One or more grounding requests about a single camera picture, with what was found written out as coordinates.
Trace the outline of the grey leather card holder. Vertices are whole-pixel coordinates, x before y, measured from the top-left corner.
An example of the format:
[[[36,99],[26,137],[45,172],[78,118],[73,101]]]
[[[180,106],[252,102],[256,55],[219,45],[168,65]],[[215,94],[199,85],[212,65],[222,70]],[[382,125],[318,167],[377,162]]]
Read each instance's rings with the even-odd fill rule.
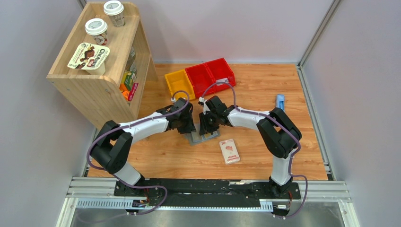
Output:
[[[195,131],[194,131],[194,132],[198,132],[198,133],[200,134],[199,126],[200,126],[199,124],[196,124],[196,125],[195,125]],[[188,142],[189,142],[189,144],[190,144],[191,146],[194,146],[194,145],[197,145],[197,144],[206,142],[206,141],[208,141],[208,140],[211,140],[211,139],[214,139],[214,138],[217,138],[217,137],[220,136],[220,131],[217,130],[217,131],[214,131],[214,132],[212,132],[212,133],[208,133],[208,134],[205,134],[205,135],[201,135],[202,138],[203,138],[202,141],[193,142],[193,141],[192,141],[192,137],[191,137],[191,133],[184,134],[184,137],[188,140]]]

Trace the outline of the grey credit card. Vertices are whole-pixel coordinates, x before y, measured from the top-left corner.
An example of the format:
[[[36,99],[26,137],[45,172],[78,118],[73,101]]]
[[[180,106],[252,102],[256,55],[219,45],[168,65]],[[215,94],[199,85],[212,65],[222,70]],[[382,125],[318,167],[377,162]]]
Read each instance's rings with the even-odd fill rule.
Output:
[[[216,84],[217,86],[221,86],[221,85],[225,85],[229,83],[229,79],[228,78],[222,78],[222,79],[217,79],[216,80]]]

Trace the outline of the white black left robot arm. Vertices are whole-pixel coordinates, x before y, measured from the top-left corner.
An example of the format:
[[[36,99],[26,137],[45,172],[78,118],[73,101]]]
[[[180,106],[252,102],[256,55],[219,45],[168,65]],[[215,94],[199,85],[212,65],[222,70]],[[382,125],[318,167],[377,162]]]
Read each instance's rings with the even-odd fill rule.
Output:
[[[131,195],[139,196],[144,192],[145,184],[143,175],[128,162],[132,144],[169,130],[178,130],[180,134],[194,131],[192,111],[193,105],[179,98],[172,105],[132,122],[107,121],[90,146],[87,157],[98,163],[96,169],[113,175],[126,185]]]

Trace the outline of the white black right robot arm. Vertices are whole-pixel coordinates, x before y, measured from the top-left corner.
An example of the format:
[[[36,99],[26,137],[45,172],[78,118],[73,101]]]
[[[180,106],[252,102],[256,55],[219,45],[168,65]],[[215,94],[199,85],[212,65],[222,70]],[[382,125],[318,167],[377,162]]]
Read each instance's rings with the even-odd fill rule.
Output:
[[[273,155],[273,171],[269,178],[270,192],[282,198],[289,191],[293,176],[290,165],[300,149],[302,134],[286,113],[276,107],[272,111],[247,110],[226,106],[218,96],[199,98],[203,112],[199,114],[200,135],[213,133],[221,125],[258,130],[268,151]]]

